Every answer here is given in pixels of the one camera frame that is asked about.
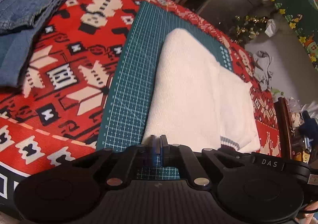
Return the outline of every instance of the gray crumpled garment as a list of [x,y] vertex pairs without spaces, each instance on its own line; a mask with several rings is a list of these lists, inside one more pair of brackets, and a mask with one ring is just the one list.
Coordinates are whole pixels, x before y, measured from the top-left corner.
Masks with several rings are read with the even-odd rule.
[[273,57],[267,52],[258,51],[253,54],[253,61],[255,63],[255,70],[253,77],[260,83],[261,91],[271,90],[271,77],[273,72],[269,69]]

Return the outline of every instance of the folded denim jeans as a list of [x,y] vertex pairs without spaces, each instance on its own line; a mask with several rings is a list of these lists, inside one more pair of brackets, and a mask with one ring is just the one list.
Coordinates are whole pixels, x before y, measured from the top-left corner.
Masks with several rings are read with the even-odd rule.
[[19,86],[34,37],[65,0],[0,0],[0,86]]

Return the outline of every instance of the yellow star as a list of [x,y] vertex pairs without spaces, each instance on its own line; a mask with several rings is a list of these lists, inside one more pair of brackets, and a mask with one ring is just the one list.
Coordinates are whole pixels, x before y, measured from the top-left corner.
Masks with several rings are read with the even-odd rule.
[[306,37],[299,37],[299,42],[301,42],[302,44],[306,42]]
[[289,23],[289,26],[292,28],[292,29],[294,29],[294,28],[296,28],[296,23]]

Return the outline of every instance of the metal screw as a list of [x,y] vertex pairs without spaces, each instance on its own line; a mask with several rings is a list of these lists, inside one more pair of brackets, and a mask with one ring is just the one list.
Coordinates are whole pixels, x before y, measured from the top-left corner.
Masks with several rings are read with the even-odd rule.
[[205,177],[199,177],[194,180],[194,183],[197,185],[206,186],[210,183],[210,180]]
[[110,178],[107,180],[107,184],[110,186],[119,186],[122,184],[122,180],[116,177]]

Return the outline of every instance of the green cutting mat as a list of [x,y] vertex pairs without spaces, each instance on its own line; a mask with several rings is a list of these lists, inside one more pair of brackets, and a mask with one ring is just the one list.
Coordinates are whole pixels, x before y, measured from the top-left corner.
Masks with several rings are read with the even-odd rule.
[[[191,23],[163,9],[142,2],[128,34],[110,86],[96,149],[121,152],[140,144],[150,107],[155,71],[166,35],[186,29],[220,62],[232,70],[227,49]],[[176,179],[176,169],[142,169],[138,178]]]

